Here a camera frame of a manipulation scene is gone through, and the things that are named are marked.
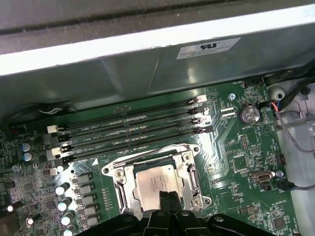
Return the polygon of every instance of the sticker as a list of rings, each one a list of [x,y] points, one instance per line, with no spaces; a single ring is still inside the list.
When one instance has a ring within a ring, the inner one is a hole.
[[[216,42],[187,46],[180,49],[176,59],[193,58],[212,53],[222,53],[230,50],[241,38],[232,38]]]

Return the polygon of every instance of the ram slot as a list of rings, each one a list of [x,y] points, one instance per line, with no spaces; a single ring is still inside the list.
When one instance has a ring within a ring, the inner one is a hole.
[[[84,134],[89,133],[97,133],[100,131],[109,131],[117,128],[123,128],[127,124],[128,125],[136,125],[142,124],[144,122],[150,122],[154,120],[160,119],[167,119],[177,116],[187,116],[188,110],[181,110],[179,113],[167,113],[167,114],[150,114],[150,115],[142,115],[142,116],[135,116],[135,117],[125,117],[118,120],[114,120],[112,122],[105,122],[105,123],[97,123],[97,124],[90,124],[88,126],[82,126],[80,128],[75,129],[66,129],[64,131],[65,134],[68,134],[72,137],[82,136]]]
[[[161,111],[167,111],[167,110],[173,110],[176,108],[182,108],[182,107],[186,107],[189,105],[192,105],[193,103],[191,103],[191,100],[186,100],[186,101],[182,101],[182,102],[176,102],[176,103],[171,103],[171,104],[167,104],[167,105],[162,105],[162,106],[156,106],[156,107],[151,107],[151,108],[147,108],[147,109],[142,109],[142,110],[137,110],[137,111],[129,111],[126,112],[124,114],[126,114],[127,116],[130,115],[140,115],[140,114],[147,114],[150,112],[161,112]],[[121,119],[122,114],[120,115],[110,115],[110,116],[106,116],[103,118],[99,118],[99,119],[93,119],[93,120],[89,120],[89,121],[84,121],[84,122],[80,122],[80,123],[74,123],[74,124],[69,124],[68,127],[69,128],[78,128],[81,126],[85,126],[85,125],[90,125],[93,123],[100,123],[100,122],[108,122],[108,121],[113,121],[116,119]]]
[[[188,129],[188,130],[183,130],[179,133],[173,133],[173,134],[169,134],[167,136],[158,137],[158,138],[150,140],[149,142],[148,141],[139,141],[139,142],[134,143],[133,145],[125,145],[124,147],[123,146],[111,147],[111,148],[107,148],[105,150],[96,150],[96,151],[93,151],[90,153],[82,153],[82,154],[72,155],[72,156],[66,157],[65,159],[68,159],[68,161],[79,161],[79,160],[83,160],[83,159],[87,159],[87,158],[102,158],[106,154],[113,153],[113,152],[116,152],[116,154],[122,154],[122,153],[134,152],[137,150],[144,151],[144,150],[150,148],[151,146],[156,145],[158,142],[177,141],[179,138],[184,138],[186,136],[189,137],[193,134],[195,134],[195,131],[193,129]]]
[[[116,129],[111,132],[101,132],[97,135],[85,135],[79,138],[70,139],[65,144],[70,145],[72,148],[83,147],[86,145],[98,144],[106,141],[114,141],[116,139],[132,137],[135,135],[148,134],[158,132],[163,129],[176,128],[184,125],[193,124],[193,120],[177,120],[176,122],[156,122],[152,124],[143,124],[141,126],[130,126],[125,129]]]

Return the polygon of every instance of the metal load plate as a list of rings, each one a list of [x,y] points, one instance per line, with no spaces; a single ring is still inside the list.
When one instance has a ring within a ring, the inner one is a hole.
[[[141,219],[143,212],[159,208],[160,191],[176,191],[186,210],[208,207],[212,199],[201,193],[194,162],[199,151],[198,145],[169,145],[124,156],[104,166],[102,173],[113,178],[120,213]],[[147,168],[137,172],[141,167]]]

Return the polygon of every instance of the dimm slot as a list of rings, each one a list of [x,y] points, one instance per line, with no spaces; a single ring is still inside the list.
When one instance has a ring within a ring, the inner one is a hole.
[[[114,122],[110,122],[110,123],[101,123],[101,124],[96,124],[96,125],[92,125],[92,126],[85,126],[79,129],[74,129],[72,131],[70,131],[70,133],[68,135],[70,135],[71,137],[80,137],[82,135],[85,134],[93,134],[93,133],[98,133],[100,131],[110,131],[110,130],[114,130],[117,128],[124,128],[126,126],[126,124],[131,124],[131,125],[138,125],[138,124],[144,124],[145,122],[151,122],[151,121],[158,121],[161,119],[169,119],[169,118],[176,118],[179,116],[187,116],[187,111],[186,112],[181,112],[181,113],[177,113],[177,114],[163,114],[160,115],[158,117],[154,117],[154,118],[148,118],[146,120],[126,120],[126,119],[121,119],[116,121],[116,123]]]
[[[127,116],[130,115],[139,115],[141,113],[149,113],[152,111],[165,111],[165,110],[170,110],[170,109],[174,109],[174,108],[180,108],[180,107],[186,107],[189,106],[189,100],[186,101],[182,101],[182,102],[176,102],[176,103],[171,103],[171,104],[166,104],[166,105],[162,105],[162,106],[157,106],[157,107],[151,107],[151,108],[147,108],[147,109],[142,109],[142,110],[137,110],[137,111],[129,111],[126,112],[125,114]],[[106,116],[104,118],[98,118],[98,119],[93,119],[93,120],[89,120],[89,121],[84,121],[84,122],[79,122],[79,123],[74,123],[74,124],[69,124],[68,127],[69,128],[77,128],[86,124],[91,124],[91,123],[99,123],[102,121],[113,121],[116,119],[120,119],[122,118],[122,114],[120,115],[110,115],[110,116]]]
[[[79,161],[79,160],[83,160],[83,159],[87,159],[87,158],[94,158],[94,157],[98,157],[98,155],[100,154],[106,154],[106,153],[110,153],[110,152],[114,152],[114,151],[119,151],[120,152],[124,152],[127,151],[128,153],[131,152],[132,150],[130,150],[131,148],[133,149],[138,149],[139,147],[141,147],[142,145],[146,145],[146,146],[149,146],[149,145],[152,145],[156,142],[159,142],[159,141],[167,141],[167,140],[172,140],[174,138],[179,138],[179,137],[184,137],[184,136],[191,136],[195,134],[195,131],[193,130],[185,130],[179,134],[173,134],[173,135],[170,135],[170,136],[164,136],[163,138],[158,138],[158,139],[155,139],[155,140],[151,140],[150,142],[147,142],[147,141],[144,141],[144,142],[141,142],[141,143],[136,143],[134,145],[128,145],[128,146],[125,146],[125,147],[112,147],[112,148],[108,148],[106,150],[101,150],[101,151],[95,151],[93,153],[89,153],[88,155],[74,155],[74,156],[71,156],[69,157],[69,161]]]
[[[120,134],[115,134],[118,133],[119,131],[124,131],[124,130],[117,130],[117,131],[113,131],[111,132],[112,135],[109,135],[108,132],[106,133],[102,133],[99,134],[98,136],[93,136],[93,137],[89,137],[88,140],[85,139],[81,139],[83,141],[78,142],[79,140],[72,140],[72,144],[71,147],[72,148],[78,148],[78,147],[82,147],[82,146],[86,146],[86,145],[91,145],[91,144],[97,144],[97,143],[102,143],[102,142],[106,142],[106,141],[114,141],[116,139],[120,139],[120,138],[128,138],[128,137],[133,137],[134,135],[139,135],[139,134],[147,134],[147,133],[151,133],[151,132],[158,132],[158,131],[162,131],[164,129],[169,129],[169,128],[176,128],[176,127],[181,127],[181,126],[185,126],[185,125],[190,125],[193,124],[192,123],[192,119],[189,121],[181,121],[181,122],[176,122],[176,123],[168,123],[167,125],[159,125],[159,126],[155,126],[152,128],[143,128],[143,129],[135,129],[124,133],[120,133]]]
[[[165,129],[162,129],[158,132],[151,132],[148,134],[139,134],[139,135],[134,135],[134,136],[130,136],[127,138],[124,137],[124,138],[112,139],[112,140],[108,140],[105,142],[99,142],[99,143],[91,144],[91,145],[87,145],[87,146],[75,147],[75,148],[70,149],[70,151],[73,154],[81,154],[81,153],[86,153],[89,151],[105,149],[105,148],[109,148],[109,147],[113,147],[113,146],[124,145],[126,143],[130,144],[133,142],[137,142],[138,140],[150,141],[151,138],[167,135],[167,133],[169,133],[169,132],[175,132],[175,133],[180,132],[181,128],[184,128],[184,127],[185,126],[179,126],[179,127],[175,127],[175,128],[165,128]]]
[[[168,137],[168,136],[176,136],[178,134],[181,134],[182,132],[185,132],[185,130],[176,130],[176,129],[169,129],[169,130],[165,130],[164,132],[158,132],[156,134],[149,134],[149,135],[143,135],[143,136],[136,136],[136,137],[132,137],[131,139],[122,139],[122,140],[117,140],[114,142],[109,142],[109,143],[103,143],[100,144],[98,146],[92,146],[92,147],[86,147],[84,148],[85,150],[81,149],[77,149],[74,150],[74,152],[72,153],[73,156],[83,156],[83,155],[87,155],[87,154],[97,154],[97,153],[102,153],[105,149],[111,149],[111,148],[117,148],[117,149],[122,149],[122,148],[126,148],[129,146],[134,146],[137,144],[145,144],[148,142],[151,142],[152,140],[155,139],[162,139],[164,137]]]

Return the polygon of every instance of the connector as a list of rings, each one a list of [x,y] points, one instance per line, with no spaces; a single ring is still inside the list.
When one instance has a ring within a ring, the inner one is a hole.
[[[293,191],[295,188],[295,184],[289,181],[278,181],[277,188],[283,191]]]

